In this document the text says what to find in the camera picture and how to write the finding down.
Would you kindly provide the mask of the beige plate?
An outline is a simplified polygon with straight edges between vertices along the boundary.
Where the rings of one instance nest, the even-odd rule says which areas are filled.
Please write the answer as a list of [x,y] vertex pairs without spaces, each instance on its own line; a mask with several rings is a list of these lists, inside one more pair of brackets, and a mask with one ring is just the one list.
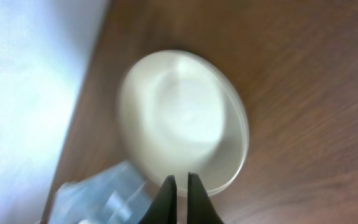
[[249,149],[246,110],[237,91],[212,63],[183,50],[161,50],[136,61],[117,97],[124,142],[138,168],[156,185],[174,176],[178,195],[188,174],[207,194],[227,189]]

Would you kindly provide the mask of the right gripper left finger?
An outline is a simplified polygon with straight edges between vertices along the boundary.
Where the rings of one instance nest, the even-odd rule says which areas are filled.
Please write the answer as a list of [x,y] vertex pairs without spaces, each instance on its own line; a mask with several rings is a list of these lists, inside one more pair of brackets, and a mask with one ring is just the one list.
[[167,176],[158,194],[139,224],[177,223],[177,185],[173,175]]

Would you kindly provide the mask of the clear plastic storage container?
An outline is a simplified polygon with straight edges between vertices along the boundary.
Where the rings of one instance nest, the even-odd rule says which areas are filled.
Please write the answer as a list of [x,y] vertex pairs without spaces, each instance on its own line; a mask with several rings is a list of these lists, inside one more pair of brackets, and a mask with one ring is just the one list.
[[139,223],[152,203],[145,184],[129,161],[88,179],[67,182],[55,194],[48,222]]

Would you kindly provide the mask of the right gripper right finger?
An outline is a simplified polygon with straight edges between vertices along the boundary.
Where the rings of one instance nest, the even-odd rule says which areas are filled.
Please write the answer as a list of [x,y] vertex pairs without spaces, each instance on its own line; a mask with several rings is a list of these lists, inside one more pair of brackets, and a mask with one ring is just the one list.
[[198,174],[188,173],[187,224],[223,224]]

